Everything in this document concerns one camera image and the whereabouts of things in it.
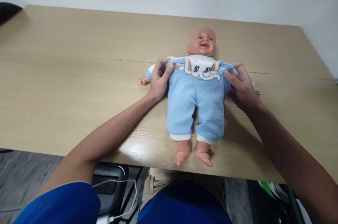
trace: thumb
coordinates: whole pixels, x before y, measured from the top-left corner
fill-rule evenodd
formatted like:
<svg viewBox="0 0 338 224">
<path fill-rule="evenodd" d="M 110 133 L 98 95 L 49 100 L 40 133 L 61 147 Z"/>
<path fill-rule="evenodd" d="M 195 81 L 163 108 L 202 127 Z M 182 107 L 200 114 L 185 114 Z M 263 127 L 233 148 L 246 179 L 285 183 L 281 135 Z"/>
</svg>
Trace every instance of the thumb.
<svg viewBox="0 0 338 224">
<path fill-rule="evenodd" d="M 169 79 L 169 76 L 172 74 L 174 70 L 174 64 L 172 62 L 170 62 L 169 66 L 167 67 L 167 69 L 165 70 L 162 78 L 167 81 Z"/>
<path fill-rule="evenodd" d="M 236 88 L 239 88 L 243 83 L 237 79 L 237 77 L 233 76 L 232 74 L 229 73 L 229 71 L 224 72 L 224 78 Z"/>
</svg>

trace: bald doll head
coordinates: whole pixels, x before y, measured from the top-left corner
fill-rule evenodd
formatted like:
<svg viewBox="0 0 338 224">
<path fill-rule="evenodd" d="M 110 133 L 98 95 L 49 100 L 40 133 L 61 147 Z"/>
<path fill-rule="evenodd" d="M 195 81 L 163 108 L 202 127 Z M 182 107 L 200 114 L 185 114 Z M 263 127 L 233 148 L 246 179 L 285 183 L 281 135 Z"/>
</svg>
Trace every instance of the bald doll head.
<svg viewBox="0 0 338 224">
<path fill-rule="evenodd" d="M 216 53 L 215 32 L 210 28 L 201 28 L 192 34 L 187 46 L 187 53 L 214 57 Z"/>
</svg>

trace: elephant print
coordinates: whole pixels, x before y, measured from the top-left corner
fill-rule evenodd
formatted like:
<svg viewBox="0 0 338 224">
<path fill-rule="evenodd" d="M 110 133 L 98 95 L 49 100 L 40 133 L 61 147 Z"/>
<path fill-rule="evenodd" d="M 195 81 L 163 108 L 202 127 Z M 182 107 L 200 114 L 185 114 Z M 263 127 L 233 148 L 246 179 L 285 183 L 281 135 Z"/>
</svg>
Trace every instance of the elephant print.
<svg viewBox="0 0 338 224">
<path fill-rule="evenodd" d="M 212 80 L 217 78 L 219 81 L 221 77 L 217 73 L 220 69 L 224 70 L 225 68 L 220 68 L 220 62 L 203 62 L 203 61 L 191 61 L 189 59 L 185 59 L 184 62 L 184 72 L 192 75 L 194 77 L 198 77 L 202 80 Z"/>
</svg>

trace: wooden table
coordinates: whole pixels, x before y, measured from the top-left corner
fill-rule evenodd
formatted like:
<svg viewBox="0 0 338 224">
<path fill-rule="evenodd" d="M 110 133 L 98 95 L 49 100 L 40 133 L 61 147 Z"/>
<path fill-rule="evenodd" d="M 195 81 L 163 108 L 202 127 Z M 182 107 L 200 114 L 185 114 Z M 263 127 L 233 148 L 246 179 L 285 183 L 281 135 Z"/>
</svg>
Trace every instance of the wooden table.
<svg viewBox="0 0 338 224">
<path fill-rule="evenodd" d="M 159 57 L 185 56 L 203 26 L 217 34 L 217 59 L 246 66 L 262 101 L 337 182 L 338 88 L 296 26 L 29 5 L 0 27 L 0 147 L 66 155 L 144 96 L 138 77 Z M 283 182 L 245 114 L 229 98 L 225 110 L 212 168 L 194 155 L 174 164 L 166 98 L 106 160 Z"/>
</svg>

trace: gray floor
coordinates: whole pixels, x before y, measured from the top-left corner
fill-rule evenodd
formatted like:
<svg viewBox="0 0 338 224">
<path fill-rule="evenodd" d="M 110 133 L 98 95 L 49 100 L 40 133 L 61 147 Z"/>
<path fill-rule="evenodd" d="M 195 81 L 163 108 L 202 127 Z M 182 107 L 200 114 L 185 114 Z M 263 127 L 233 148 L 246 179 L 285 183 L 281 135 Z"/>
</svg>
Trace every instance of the gray floor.
<svg viewBox="0 0 338 224">
<path fill-rule="evenodd" d="M 12 223 L 20 211 L 11 210 L 25 207 L 36 196 L 41 186 L 47 181 L 62 157 L 29 152 L 14 151 L 0 153 L 0 223 Z M 130 168 L 129 179 L 136 177 L 138 170 Z M 137 183 L 139 196 L 142 200 L 143 183 L 148 176 L 148 169 L 143 168 Z M 127 190 L 133 186 L 128 182 Z M 129 201 L 126 211 L 130 209 L 134 194 Z M 248 185 L 244 179 L 226 178 L 227 211 L 234 224 L 253 223 L 251 205 L 249 201 Z M 136 223 L 137 215 L 131 223 Z"/>
</svg>

